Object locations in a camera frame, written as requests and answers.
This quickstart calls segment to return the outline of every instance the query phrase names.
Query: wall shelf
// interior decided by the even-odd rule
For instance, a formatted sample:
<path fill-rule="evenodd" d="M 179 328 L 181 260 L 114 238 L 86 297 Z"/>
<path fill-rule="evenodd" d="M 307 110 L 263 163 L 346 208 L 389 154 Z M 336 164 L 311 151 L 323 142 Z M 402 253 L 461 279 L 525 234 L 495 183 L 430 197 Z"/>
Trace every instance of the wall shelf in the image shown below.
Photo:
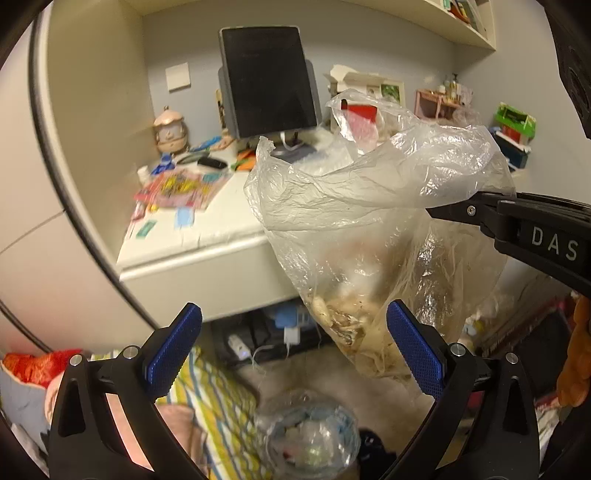
<path fill-rule="evenodd" d="M 166 8 L 199 0 L 125 0 L 139 14 L 148 15 Z M 351 4 L 379 10 L 420 25 L 447 40 L 460 45 L 496 50 L 495 27 L 491 1 L 478 0 L 478 8 L 486 27 L 488 38 L 443 9 L 437 0 L 342 0 Z"/>

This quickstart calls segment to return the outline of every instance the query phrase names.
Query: plastic bag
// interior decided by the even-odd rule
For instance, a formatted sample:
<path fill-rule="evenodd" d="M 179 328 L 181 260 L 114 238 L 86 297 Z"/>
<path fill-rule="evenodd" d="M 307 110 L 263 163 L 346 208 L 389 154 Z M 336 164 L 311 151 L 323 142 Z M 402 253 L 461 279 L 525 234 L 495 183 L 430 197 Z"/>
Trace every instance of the plastic bag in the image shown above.
<path fill-rule="evenodd" d="M 469 127 L 471 125 L 482 125 L 480 114 L 473 108 L 456 108 L 452 113 L 453 122 L 457 127 Z"/>
<path fill-rule="evenodd" d="M 366 133 L 376 126 L 357 119 L 352 127 L 343 99 L 377 106 L 399 133 L 369 147 L 376 135 Z M 419 321 L 457 341 L 505 265 L 477 227 L 433 220 L 425 208 L 484 189 L 514 192 L 514 185 L 485 127 L 428 124 L 354 90 L 328 105 L 340 126 L 329 152 L 349 158 L 321 173 L 316 165 L 312 174 L 314 159 L 289 165 L 261 138 L 246 196 L 306 306 L 357 369 L 407 375 L 386 327 L 387 305 L 402 299 Z"/>
<path fill-rule="evenodd" d="M 353 414 L 309 390 L 292 390 L 264 404 L 255 415 L 262 458 L 284 479 L 325 479 L 352 465 L 360 447 Z"/>

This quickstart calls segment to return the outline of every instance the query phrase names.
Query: book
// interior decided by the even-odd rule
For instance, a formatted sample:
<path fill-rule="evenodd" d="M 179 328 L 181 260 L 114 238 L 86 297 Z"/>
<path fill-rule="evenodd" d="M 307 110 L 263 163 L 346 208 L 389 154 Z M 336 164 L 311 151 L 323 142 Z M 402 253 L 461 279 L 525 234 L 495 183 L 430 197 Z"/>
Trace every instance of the book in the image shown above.
<path fill-rule="evenodd" d="M 470 19 L 468 19 L 468 17 L 466 16 L 466 13 L 463 12 L 463 8 L 460 8 L 460 3 L 459 0 L 451 0 L 452 3 L 452 14 L 455 17 L 458 17 L 460 20 L 462 20 L 464 23 L 470 24 Z"/>
<path fill-rule="evenodd" d="M 470 18 L 470 23 L 474 21 L 476 26 L 472 25 L 474 30 L 480 32 L 482 35 L 486 36 L 486 28 L 484 27 L 484 23 L 482 22 L 482 17 L 480 16 L 480 10 L 476 4 L 475 0 L 461 0 L 465 5 L 466 13 L 468 14 L 468 18 Z"/>

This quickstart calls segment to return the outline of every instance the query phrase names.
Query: colorful package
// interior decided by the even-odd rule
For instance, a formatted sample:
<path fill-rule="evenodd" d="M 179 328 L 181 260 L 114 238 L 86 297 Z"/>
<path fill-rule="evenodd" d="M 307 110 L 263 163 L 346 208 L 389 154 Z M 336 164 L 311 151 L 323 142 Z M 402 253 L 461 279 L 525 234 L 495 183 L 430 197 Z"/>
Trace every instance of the colorful package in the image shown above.
<path fill-rule="evenodd" d="M 225 173 L 165 171 L 141 189 L 134 199 L 160 208 L 189 207 L 205 210 L 228 179 L 229 175 Z"/>

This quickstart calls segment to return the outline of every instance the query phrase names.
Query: green box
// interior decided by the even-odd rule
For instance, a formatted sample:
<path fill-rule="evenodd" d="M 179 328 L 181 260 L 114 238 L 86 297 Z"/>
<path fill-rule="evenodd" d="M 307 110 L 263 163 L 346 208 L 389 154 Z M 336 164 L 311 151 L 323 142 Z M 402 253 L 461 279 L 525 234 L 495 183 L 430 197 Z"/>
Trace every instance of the green box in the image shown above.
<path fill-rule="evenodd" d="M 537 121 L 531 115 L 523 113 L 511 105 L 502 103 L 496 111 L 495 120 L 501 125 L 506 125 L 528 138 L 535 137 Z"/>

